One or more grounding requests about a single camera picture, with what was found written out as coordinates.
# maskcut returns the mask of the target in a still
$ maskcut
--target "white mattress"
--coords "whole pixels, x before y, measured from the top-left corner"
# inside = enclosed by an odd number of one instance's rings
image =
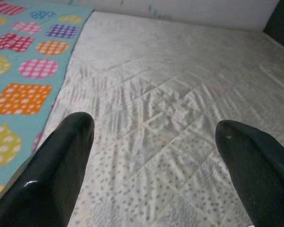
[[[41,142],[76,111],[96,128],[69,226],[246,227],[215,126],[237,120],[284,146],[284,49],[257,32],[94,12]]]

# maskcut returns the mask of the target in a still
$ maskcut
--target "blue blanket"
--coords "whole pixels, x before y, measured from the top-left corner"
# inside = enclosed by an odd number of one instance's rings
[[[0,191],[35,150],[92,9],[0,2]]]

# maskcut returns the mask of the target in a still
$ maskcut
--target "quilted mattress cover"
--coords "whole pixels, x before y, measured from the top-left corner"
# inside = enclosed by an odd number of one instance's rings
[[[96,126],[69,226],[246,227],[215,126],[240,121],[284,146],[284,49],[258,32],[95,12],[40,143],[76,111]]]

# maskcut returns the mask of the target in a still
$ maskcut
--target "white wall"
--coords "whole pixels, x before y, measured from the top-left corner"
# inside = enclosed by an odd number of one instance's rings
[[[52,0],[97,11],[263,30],[278,0]]]

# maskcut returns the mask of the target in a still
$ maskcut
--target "orange square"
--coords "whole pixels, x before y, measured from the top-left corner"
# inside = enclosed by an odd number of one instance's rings
[[[11,83],[0,94],[0,115],[36,114],[51,90],[50,85]]]

